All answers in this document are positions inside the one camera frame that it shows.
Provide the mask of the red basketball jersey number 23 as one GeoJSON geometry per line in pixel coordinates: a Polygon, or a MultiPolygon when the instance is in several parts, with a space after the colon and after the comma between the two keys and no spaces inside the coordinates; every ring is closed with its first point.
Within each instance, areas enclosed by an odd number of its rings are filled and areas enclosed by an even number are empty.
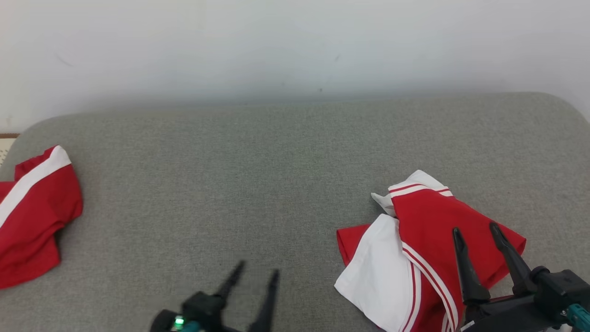
{"type": "Polygon", "coordinates": [[[509,273],[491,220],[421,170],[388,191],[372,194],[385,210],[375,221],[336,232],[345,269],[335,288],[386,332],[455,332],[465,305],[453,229],[490,289],[509,273]]]}

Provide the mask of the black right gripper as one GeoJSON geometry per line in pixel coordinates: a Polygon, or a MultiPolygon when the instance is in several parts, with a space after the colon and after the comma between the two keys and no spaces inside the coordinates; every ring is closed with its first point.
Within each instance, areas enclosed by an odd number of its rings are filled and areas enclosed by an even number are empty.
{"type": "Polygon", "coordinates": [[[531,279],[531,269],[500,229],[490,222],[496,248],[503,255],[512,278],[514,296],[490,300],[490,293],[476,273],[469,258],[468,246],[459,228],[453,229],[453,242],[460,290],[467,306],[461,332],[557,332],[570,326],[564,315],[546,315],[536,304],[537,286],[531,279]]]}

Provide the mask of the red shorts with white stripe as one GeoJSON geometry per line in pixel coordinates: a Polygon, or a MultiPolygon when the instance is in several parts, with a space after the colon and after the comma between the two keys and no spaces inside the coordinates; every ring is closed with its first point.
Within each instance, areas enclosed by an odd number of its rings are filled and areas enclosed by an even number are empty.
{"type": "Polygon", "coordinates": [[[55,145],[0,181],[0,290],[32,281],[60,263],[55,234],[83,212],[78,177],[55,145]]]}

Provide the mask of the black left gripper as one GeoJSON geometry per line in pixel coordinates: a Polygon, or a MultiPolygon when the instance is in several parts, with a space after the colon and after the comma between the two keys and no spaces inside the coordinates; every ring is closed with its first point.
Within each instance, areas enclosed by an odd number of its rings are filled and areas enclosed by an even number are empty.
{"type": "MultiPolygon", "coordinates": [[[[238,262],[228,277],[224,279],[215,294],[213,294],[213,303],[216,308],[225,308],[230,293],[240,280],[244,267],[245,261],[238,262]]],[[[279,280],[280,271],[274,270],[267,284],[267,292],[263,304],[260,307],[256,319],[249,326],[248,332],[271,332],[279,280]]],[[[226,326],[223,322],[203,323],[203,330],[205,332],[243,332],[230,326],[226,326]]]]}

